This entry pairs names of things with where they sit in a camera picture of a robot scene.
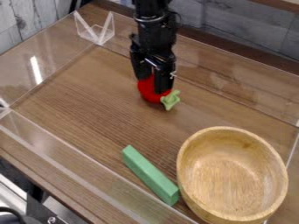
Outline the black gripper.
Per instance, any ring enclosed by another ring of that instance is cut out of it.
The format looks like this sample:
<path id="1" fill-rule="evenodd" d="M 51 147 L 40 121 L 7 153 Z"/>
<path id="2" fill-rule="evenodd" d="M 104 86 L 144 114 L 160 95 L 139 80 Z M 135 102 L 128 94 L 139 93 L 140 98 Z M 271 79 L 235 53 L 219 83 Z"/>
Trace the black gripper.
<path id="1" fill-rule="evenodd" d="M 154 67 L 154 92 L 162 94 L 174 87 L 176 13 L 163 12 L 151 16 L 136 13 L 135 22 L 138 33 L 130 35 L 130 56 L 135 77 L 139 80 L 147 79 Z"/>

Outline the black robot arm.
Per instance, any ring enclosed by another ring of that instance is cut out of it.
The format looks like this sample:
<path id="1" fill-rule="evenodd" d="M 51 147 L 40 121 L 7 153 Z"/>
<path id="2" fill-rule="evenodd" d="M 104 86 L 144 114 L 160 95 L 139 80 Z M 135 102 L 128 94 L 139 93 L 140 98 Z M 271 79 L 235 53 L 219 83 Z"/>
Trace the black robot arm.
<path id="1" fill-rule="evenodd" d="M 172 0 L 132 0 L 138 33 L 130 35 L 130 56 L 135 77 L 144 81 L 154 76 L 154 92 L 163 94 L 174 87 L 171 73 L 176 57 L 176 12 L 170 10 Z"/>

